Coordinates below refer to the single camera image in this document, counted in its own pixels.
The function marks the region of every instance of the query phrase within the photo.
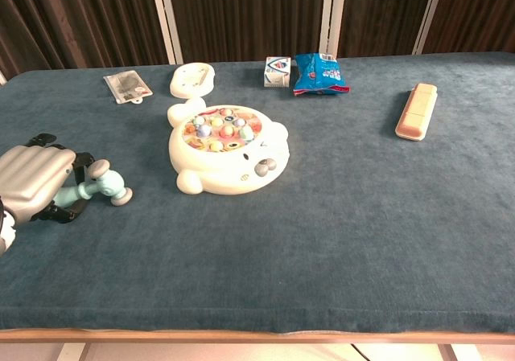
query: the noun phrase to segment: snack bag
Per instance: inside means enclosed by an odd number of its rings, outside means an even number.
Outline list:
[[[296,96],[304,93],[339,94],[350,91],[350,87],[345,86],[340,65],[332,55],[297,54],[295,59],[300,75],[293,90]]]

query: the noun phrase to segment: brown curtain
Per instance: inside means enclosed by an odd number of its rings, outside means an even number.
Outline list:
[[[345,0],[339,57],[411,54],[427,0]]]
[[[323,0],[172,0],[184,62],[318,51]]]
[[[515,51],[515,0],[439,0],[424,53]]]
[[[154,0],[0,0],[0,70],[166,64]]]

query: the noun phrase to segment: table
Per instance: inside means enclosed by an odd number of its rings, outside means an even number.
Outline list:
[[[263,63],[213,64],[208,105],[250,106],[290,132],[282,176],[232,197],[175,187],[175,66],[134,68],[154,91],[139,106],[114,104],[102,79],[128,68],[28,72],[0,88],[0,151],[54,133],[108,158],[134,189],[125,207],[95,197],[71,224],[20,227],[0,259],[0,328],[452,332],[513,343],[515,55],[340,65],[349,94],[293,97],[262,87]],[[408,142],[393,130],[422,81],[439,98],[426,139]]]

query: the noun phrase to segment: white toy lid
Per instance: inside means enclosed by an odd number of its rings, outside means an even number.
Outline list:
[[[215,70],[211,65],[195,62],[177,68],[170,82],[170,93],[177,98],[202,97],[213,87]]]

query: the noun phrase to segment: beige plastic container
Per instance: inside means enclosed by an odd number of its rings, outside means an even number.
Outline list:
[[[426,136],[437,96],[434,85],[417,84],[402,111],[395,133],[408,140],[421,141]]]

